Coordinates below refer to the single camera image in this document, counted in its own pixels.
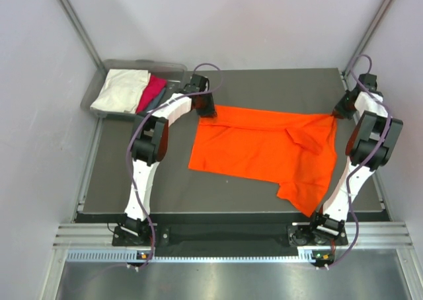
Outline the orange t shirt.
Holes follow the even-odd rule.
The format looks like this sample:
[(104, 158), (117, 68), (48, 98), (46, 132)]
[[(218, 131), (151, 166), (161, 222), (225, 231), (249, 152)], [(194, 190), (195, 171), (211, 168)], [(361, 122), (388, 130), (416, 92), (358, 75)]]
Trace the orange t shirt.
[(328, 192), (337, 154), (337, 120), (218, 105), (201, 118), (189, 169), (275, 183), (277, 197), (307, 217)]

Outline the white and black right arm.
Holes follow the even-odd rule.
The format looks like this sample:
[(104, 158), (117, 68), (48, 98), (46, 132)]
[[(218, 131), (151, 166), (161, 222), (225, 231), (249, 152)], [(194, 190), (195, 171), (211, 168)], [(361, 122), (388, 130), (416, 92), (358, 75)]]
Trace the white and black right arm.
[(338, 239), (344, 234), (352, 204), (368, 178), (387, 164), (403, 129), (403, 121), (389, 115), (383, 95), (371, 90), (346, 91), (334, 108), (334, 115), (360, 119), (348, 140), (346, 167), (329, 199), (311, 218), (309, 238), (316, 244)]

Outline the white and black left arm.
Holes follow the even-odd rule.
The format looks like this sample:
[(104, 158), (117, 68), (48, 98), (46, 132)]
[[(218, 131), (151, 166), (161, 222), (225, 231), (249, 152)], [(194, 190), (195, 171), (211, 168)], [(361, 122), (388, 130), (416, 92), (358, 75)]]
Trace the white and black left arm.
[(149, 218), (153, 180), (164, 159), (169, 128), (183, 115), (195, 110), (201, 118), (217, 116), (210, 80), (193, 74), (185, 87), (158, 107), (135, 117), (127, 148), (126, 163), (130, 174), (130, 196), (124, 216), (118, 221), (115, 245), (142, 245), (153, 239), (154, 225)]

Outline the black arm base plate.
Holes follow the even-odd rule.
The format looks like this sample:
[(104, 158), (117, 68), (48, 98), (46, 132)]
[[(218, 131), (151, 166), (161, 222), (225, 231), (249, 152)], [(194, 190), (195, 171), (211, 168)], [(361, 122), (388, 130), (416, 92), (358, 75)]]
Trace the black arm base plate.
[[(239, 243), (246, 248), (255, 245), (287, 248), (331, 243), (345, 246), (348, 243), (345, 226), (344, 234), (338, 239), (324, 239), (310, 232), (311, 219), (296, 212), (154, 213), (151, 221), (154, 225), (153, 239), (150, 243), (137, 246), (168, 247), (183, 243), (225, 243), (231, 246)], [(112, 244), (117, 246), (114, 230)]]

